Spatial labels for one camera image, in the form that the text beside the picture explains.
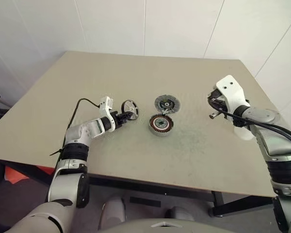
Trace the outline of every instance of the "beige table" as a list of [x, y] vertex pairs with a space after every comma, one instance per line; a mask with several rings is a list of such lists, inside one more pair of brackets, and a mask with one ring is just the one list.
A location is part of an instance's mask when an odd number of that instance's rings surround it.
[[[205, 190], [273, 196], [270, 176], [255, 139], [243, 141], [206, 97], [215, 83], [233, 75], [251, 104], [275, 109], [238, 60], [206, 60], [67, 52], [0, 120], [0, 159], [55, 166], [49, 156], [62, 144], [76, 102], [98, 103], [105, 95], [120, 110], [127, 99], [140, 109], [136, 121], [92, 142], [89, 172]], [[181, 102], [170, 115], [173, 132], [165, 138], [148, 129], [157, 113], [154, 100], [171, 94]], [[83, 102], [75, 123], [99, 117]]]

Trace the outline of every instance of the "small metal disc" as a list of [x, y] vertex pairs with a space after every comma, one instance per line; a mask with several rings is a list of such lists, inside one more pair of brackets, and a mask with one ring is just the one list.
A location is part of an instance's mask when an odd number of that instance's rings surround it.
[[128, 120], [135, 120], [138, 118], [139, 115], [139, 109], [136, 103], [132, 100], [127, 100], [122, 103], [122, 113], [124, 112], [132, 112], [131, 117]]
[[156, 109], [165, 114], [176, 113], [180, 109], [180, 102], [171, 95], [158, 96], [154, 102]]
[[157, 114], [151, 117], [149, 128], [156, 136], [167, 136], [171, 132], [174, 122], [169, 116]]

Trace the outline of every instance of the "floor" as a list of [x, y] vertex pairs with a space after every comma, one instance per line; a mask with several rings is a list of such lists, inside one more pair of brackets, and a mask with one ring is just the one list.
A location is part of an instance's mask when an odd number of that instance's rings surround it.
[[[30, 210], [44, 202], [47, 191], [47, 187], [29, 179], [22, 180], [14, 185], [9, 182], [0, 183], [0, 223], [10, 226], [15, 224]], [[209, 202], [100, 186], [91, 186], [90, 191], [90, 202], [84, 209], [77, 210], [71, 233], [97, 232], [102, 205], [113, 195], [120, 195], [124, 198], [128, 220], [164, 217], [167, 209], [173, 206], [181, 206], [189, 210], [197, 222], [217, 226], [232, 232], [280, 232], [271, 208], [234, 216], [211, 218], [208, 216], [208, 209], [212, 205]], [[160, 200], [162, 206], [158, 208], [132, 204], [129, 202], [130, 197]], [[225, 202], [229, 202], [244, 196], [224, 193], [223, 197]]]

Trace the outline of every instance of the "metal table frame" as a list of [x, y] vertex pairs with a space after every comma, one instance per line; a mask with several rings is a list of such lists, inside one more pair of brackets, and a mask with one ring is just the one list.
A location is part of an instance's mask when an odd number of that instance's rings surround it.
[[[52, 182], [52, 175], [48, 175], [43, 170], [34, 165], [22, 164], [0, 160], [0, 163], [24, 174], [25, 176], [49, 186]], [[199, 199], [207, 202], [213, 202], [213, 208], [209, 209], [209, 215], [223, 217], [234, 214], [246, 213], [255, 210], [271, 208], [273, 201], [271, 197], [248, 196], [236, 201], [225, 203], [221, 192], [200, 192], [193, 188], [179, 187], [174, 185], [165, 185], [151, 182], [141, 182], [130, 179], [121, 179], [115, 177], [90, 175], [90, 184], [116, 187], [141, 192], [149, 192], [161, 195], [169, 195], [182, 198]]]

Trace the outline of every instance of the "silver robot arm segment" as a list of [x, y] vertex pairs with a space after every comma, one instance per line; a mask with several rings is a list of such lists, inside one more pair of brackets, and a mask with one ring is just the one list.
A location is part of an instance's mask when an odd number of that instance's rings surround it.
[[39, 205], [19, 221], [8, 233], [68, 233], [76, 208], [89, 201], [87, 156], [93, 139], [106, 131], [113, 132], [132, 116], [131, 112], [111, 112], [113, 99], [100, 100], [103, 116], [72, 126], [65, 134], [65, 146], [57, 163], [47, 202]]
[[279, 113], [251, 107], [243, 89], [231, 75], [216, 84], [208, 96], [208, 103], [217, 110], [210, 115], [211, 119], [224, 114], [234, 126], [246, 127], [256, 137], [272, 178], [273, 190], [278, 195], [273, 203], [279, 229], [291, 233], [291, 132], [289, 138], [279, 134], [287, 132]]

